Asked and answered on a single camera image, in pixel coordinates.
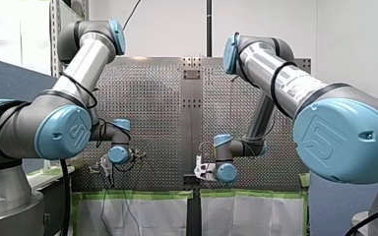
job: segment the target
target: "blue logo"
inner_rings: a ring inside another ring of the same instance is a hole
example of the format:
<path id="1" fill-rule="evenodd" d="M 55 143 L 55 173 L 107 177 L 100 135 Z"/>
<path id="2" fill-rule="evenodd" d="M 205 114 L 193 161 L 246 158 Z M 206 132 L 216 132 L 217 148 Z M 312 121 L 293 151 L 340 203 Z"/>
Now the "blue logo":
<path id="1" fill-rule="evenodd" d="M 344 144 L 346 137 L 345 133 L 316 115 L 312 118 L 301 142 L 310 154 L 322 162 L 333 155 L 335 147 Z"/>
<path id="2" fill-rule="evenodd" d="M 72 127 L 69 130 L 69 135 L 72 141 L 74 142 L 75 148 L 79 148 L 87 136 L 88 129 L 85 125 L 85 122 L 81 119 L 80 116 L 77 116 L 73 121 Z"/>

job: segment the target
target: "perforated metal panel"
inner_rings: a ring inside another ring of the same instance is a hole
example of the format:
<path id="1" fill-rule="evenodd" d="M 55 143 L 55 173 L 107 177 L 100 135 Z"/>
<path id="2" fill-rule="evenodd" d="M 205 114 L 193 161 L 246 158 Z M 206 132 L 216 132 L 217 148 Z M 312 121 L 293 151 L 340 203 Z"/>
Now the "perforated metal panel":
<path id="1" fill-rule="evenodd" d="M 118 58 L 105 68 L 97 84 L 99 117 L 131 120 L 131 146 L 148 154 L 125 174 L 125 180 L 124 174 L 116 172 L 119 188 L 182 189 L 179 64 L 179 58 Z M 100 174 L 90 174 L 89 166 L 107 153 L 109 146 L 105 143 L 95 148 L 95 143 L 90 143 L 78 158 L 82 167 L 73 178 L 75 191 L 106 186 Z"/>
<path id="2" fill-rule="evenodd" d="M 241 79 L 232 83 L 230 79 L 233 77 L 224 73 L 219 58 L 202 58 L 202 67 L 199 67 L 202 78 L 189 82 L 183 78 L 183 72 L 187 70 L 183 62 L 183 58 L 117 58 L 105 68 L 96 92 L 99 117 L 107 121 L 130 119 L 132 147 L 148 153 L 146 160 L 138 162 L 129 173 L 116 172 L 117 188 L 181 190 L 183 174 L 193 169 L 191 165 L 195 162 L 195 154 L 188 155 L 187 151 L 196 151 L 199 140 L 212 142 L 215 135 L 222 133 L 241 138 L 246 132 L 260 91 Z M 296 63 L 299 68 L 310 70 L 308 59 L 296 60 Z M 196 106 L 194 108 L 192 104 L 192 111 L 188 112 L 190 94 L 192 98 L 196 97 L 192 99 Z M 210 186 L 282 191 L 300 189 L 298 174 L 307 170 L 291 141 L 291 121 L 279 112 L 276 117 L 275 128 L 268 137 L 266 156 L 236 158 L 237 182 L 231 186 Z M 81 164 L 74 174 L 74 191 L 98 190 L 107 186 L 101 174 L 90 173 L 89 166 L 107 153 L 109 146 L 110 143 L 105 143 L 95 148 L 95 143 L 90 143 L 78 157 L 76 162 Z M 214 161 L 211 144 L 205 144 L 203 151 L 204 161 Z"/>
<path id="3" fill-rule="evenodd" d="M 299 68 L 309 71 L 309 59 L 297 59 Z M 241 79 L 227 75 L 221 59 L 204 61 L 202 140 L 212 141 L 217 134 L 242 138 L 256 107 L 260 90 Z M 213 183 L 204 187 L 232 187 L 265 190 L 299 190 L 299 173 L 307 171 L 295 151 L 292 122 L 276 112 L 275 127 L 267 137 L 268 151 L 264 157 L 236 157 L 237 181 L 232 185 Z M 212 145 L 203 145 L 204 161 L 213 162 Z"/>

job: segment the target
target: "metal stand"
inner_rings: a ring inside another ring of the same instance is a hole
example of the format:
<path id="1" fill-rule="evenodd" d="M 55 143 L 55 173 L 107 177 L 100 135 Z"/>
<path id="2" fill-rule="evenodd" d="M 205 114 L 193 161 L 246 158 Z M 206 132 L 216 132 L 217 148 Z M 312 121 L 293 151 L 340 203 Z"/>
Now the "metal stand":
<path id="1" fill-rule="evenodd" d="M 182 134 L 186 134 L 183 142 L 185 169 L 183 176 L 184 188 L 193 191 L 193 198 L 187 206 L 187 236 L 202 235 L 201 185 L 193 174 L 196 167 L 196 154 L 201 142 L 202 127 L 202 59 L 185 57 L 182 61 Z"/>

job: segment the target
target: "metal pole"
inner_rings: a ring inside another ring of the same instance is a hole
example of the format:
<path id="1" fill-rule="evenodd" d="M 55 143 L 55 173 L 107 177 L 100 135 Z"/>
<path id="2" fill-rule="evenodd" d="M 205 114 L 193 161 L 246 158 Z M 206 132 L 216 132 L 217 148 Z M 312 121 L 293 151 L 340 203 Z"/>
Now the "metal pole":
<path id="1" fill-rule="evenodd" d="M 213 56 L 213 0 L 207 0 L 207 57 Z"/>

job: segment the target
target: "blue joint cap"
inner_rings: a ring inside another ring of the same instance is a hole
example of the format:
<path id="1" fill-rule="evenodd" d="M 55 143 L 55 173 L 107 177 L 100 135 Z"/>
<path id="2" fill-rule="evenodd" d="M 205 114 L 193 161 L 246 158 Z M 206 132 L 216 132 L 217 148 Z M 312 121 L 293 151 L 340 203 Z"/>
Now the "blue joint cap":
<path id="1" fill-rule="evenodd" d="M 114 164 L 124 164 L 128 161 L 129 155 L 124 147 L 115 146 L 109 150 L 108 158 Z"/>
<path id="2" fill-rule="evenodd" d="M 303 109 L 293 140 L 303 163 L 340 183 L 378 183 L 378 110 L 359 101 L 329 98 Z"/>
<path id="3" fill-rule="evenodd" d="M 232 183 L 237 177 L 237 169 L 231 163 L 224 163 L 217 169 L 217 178 L 224 183 Z"/>
<path id="4" fill-rule="evenodd" d="M 267 142 L 265 141 L 265 143 L 263 144 L 263 147 L 262 147 L 262 151 L 260 151 L 259 156 L 265 155 L 266 152 L 267 152 Z"/>
<path id="5" fill-rule="evenodd" d="M 35 133 L 35 151 L 49 160 L 67 159 L 79 154 L 91 137 L 91 116 L 76 105 L 51 112 Z"/>
<path id="6" fill-rule="evenodd" d="M 236 47 L 239 40 L 239 34 L 235 34 L 228 38 L 223 53 L 223 68 L 227 74 L 236 74 Z"/>
<path id="7" fill-rule="evenodd" d="M 115 119 L 113 120 L 113 124 L 128 132 L 131 131 L 131 122 L 127 119 Z"/>
<path id="8" fill-rule="evenodd" d="M 219 147 L 224 145 L 232 140 L 232 135 L 225 134 L 225 135 L 217 135 L 214 137 L 214 147 Z"/>
<path id="9" fill-rule="evenodd" d="M 125 54 L 126 44 L 124 31 L 122 30 L 121 24 L 117 21 L 109 20 L 109 25 L 112 29 L 112 34 L 115 40 L 116 54 L 118 56 Z"/>

